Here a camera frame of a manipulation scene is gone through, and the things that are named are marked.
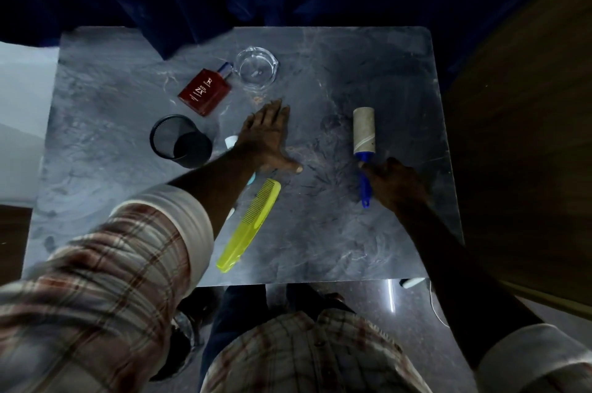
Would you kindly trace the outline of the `person's right hand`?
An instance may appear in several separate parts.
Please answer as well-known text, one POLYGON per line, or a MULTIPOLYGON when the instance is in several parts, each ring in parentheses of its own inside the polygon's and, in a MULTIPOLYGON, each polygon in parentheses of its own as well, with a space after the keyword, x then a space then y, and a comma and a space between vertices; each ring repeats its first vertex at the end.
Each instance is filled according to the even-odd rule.
POLYGON ((415 169, 391 158, 392 178, 383 186, 371 186, 374 197, 397 217, 428 207, 427 191, 415 169))

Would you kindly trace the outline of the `person's left hand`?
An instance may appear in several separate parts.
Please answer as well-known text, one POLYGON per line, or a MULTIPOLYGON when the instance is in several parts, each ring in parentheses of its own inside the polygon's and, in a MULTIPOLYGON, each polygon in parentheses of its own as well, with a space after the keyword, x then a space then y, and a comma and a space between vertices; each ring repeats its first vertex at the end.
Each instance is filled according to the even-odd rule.
POLYGON ((284 152, 284 142, 290 118, 290 106, 282 105, 283 129, 273 129, 270 127, 271 102, 264 104, 261 109, 246 118, 238 135, 239 139, 234 146, 235 150, 241 149, 248 152, 255 161, 256 170, 274 170, 273 154, 288 156, 284 152), (258 133, 250 133, 251 115, 262 116, 261 131, 258 133))

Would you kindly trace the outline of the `person's right forearm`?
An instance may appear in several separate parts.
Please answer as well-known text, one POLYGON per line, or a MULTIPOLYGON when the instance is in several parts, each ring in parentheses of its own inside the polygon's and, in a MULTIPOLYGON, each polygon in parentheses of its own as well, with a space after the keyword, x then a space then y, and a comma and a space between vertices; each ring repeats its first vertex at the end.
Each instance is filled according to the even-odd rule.
POLYGON ((396 216, 417 248, 440 307, 471 369, 514 331, 543 321, 493 278, 424 203, 396 216))

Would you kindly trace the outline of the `person's left forearm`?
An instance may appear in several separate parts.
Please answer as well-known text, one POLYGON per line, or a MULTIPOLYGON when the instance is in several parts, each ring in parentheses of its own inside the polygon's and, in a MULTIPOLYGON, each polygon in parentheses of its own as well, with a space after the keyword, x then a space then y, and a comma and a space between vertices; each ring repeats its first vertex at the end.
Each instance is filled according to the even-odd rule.
POLYGON ((261 163, 256 145, 236 145, 221 157, 169 182, 194 197, 206 211, 216 238, 261 163))

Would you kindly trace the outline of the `white plastic item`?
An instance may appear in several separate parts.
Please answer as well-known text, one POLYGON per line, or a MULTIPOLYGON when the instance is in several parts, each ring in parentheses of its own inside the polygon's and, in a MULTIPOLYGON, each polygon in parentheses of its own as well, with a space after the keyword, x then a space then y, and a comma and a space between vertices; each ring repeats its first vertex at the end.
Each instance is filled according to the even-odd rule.
MULTIPOLYGON (((227 149, 228 150, 231 150, 234 147, 234 145, 236 144, 236 142, 238 141, 238 139, 239 139, 238 135, 232 135, 232 136, 227 137, 224 140, 227 149)), ((256 174, 253 173, 252 176, 251 176, 251 178, 248 180, 247 186, 250 186, 255 181, 255 178, 256 178, 256 174)), ((236 210, 235 207, 233 207, 229 211, 229 213, 227 215, 227 218, 226 218, 226 221, 229 220, 232 217, 232 215, 234 214, 235 210, 236 210)))

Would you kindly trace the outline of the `clear glass ashtray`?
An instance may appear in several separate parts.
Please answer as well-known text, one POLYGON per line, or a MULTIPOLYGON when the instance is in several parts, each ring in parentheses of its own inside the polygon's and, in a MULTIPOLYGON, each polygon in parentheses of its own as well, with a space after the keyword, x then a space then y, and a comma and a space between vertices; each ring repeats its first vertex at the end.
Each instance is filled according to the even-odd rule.
POLYGON ((239 52, 233 70, 240 85, 247 91, 263 91, 275 81, 279 61, 267 49, 250 46, 239 52))

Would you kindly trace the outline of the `red perfume bottle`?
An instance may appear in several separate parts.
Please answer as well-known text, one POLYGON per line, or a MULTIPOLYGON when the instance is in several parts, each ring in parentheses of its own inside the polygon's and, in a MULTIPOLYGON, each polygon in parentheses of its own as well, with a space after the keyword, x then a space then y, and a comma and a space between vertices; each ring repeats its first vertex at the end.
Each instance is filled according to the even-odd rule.
POLYGON ((232 89, 228 78, 233 64, 225 62, 217 71, 202 69, 178 94, 179 100, 202 117, 207 117, 232 89))

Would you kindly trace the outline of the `yellow plastic comb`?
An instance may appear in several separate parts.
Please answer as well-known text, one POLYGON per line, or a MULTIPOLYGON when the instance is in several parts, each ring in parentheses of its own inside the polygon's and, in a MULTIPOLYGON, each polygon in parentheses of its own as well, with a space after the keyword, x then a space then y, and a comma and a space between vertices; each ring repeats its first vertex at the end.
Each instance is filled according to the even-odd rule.
POLYGON ((277 180, 267 179, 249 205, 235 232, 218 258, 220 272, 230 271, 244 254, 268 217, 281 191, 277 180))

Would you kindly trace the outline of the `black mesh pen holder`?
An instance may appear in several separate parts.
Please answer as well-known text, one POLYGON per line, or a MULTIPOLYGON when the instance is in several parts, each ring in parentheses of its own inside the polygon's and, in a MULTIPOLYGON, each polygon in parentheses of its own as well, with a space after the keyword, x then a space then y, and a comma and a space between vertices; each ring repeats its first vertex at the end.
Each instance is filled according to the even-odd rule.
POLYGON ((149 142, 157 156, 187 169, 202 167, 212 155, 210 138, 181 114, 158 120, 151 129, 149 142))

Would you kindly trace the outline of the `brown wooden panel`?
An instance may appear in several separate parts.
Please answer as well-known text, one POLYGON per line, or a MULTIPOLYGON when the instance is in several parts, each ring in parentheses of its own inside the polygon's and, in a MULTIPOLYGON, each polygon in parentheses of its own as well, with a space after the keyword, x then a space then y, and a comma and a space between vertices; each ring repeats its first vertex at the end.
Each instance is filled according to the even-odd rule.
POLYGON ((592 0, 529 0, 443 104, 467 247, 530 297, 592 308, 592 0))

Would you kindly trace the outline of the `dark blue trousers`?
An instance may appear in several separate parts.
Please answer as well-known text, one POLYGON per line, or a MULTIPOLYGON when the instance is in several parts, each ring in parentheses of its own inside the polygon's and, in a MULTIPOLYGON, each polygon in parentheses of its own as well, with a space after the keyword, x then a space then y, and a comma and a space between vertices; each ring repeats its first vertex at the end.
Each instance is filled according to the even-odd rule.
MULTIPOLYGON (((353 313, 338 293, 320 293, 306 283, 286 285, 290 312, 303 312, 313 321, 327 309, 353 313)), ((242 334, 272 319, 264 284, 229 286, 214 317, 210 338, 203 350, 198 390, 216 356, 242 334)))

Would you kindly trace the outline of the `plaid shirt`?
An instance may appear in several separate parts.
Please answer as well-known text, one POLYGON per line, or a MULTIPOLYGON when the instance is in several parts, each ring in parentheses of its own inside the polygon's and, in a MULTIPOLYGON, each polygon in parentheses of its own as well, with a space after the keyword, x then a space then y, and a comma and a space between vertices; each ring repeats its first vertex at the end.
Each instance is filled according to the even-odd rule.
MULTIPOLYGON (((157 187, 119 206, 29 278, 0 288, 0 393, 137 393, 165 357, 175 308, 207 268, 201 204, 157 187)), ((592 350, 555 326, 514 331, 473 370, 480 393, 592 393, 592 350)), ((199 393, 429 393, 396 342, 339 309, 242 334, 199 393)))

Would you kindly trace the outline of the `blue-handled lint roller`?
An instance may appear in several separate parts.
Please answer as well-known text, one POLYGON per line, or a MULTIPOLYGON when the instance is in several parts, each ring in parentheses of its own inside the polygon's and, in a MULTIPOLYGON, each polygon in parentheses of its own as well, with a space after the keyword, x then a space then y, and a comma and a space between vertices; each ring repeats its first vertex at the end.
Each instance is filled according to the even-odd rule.
MULTIPOLYGON (((360 162, 370 162, 376 152, 375 111, 372 107, 359 107, 353 111, 353 154, 360 162)), ((360 201, 369 208, 372 188, 363 172, 359 173, 360 201)))

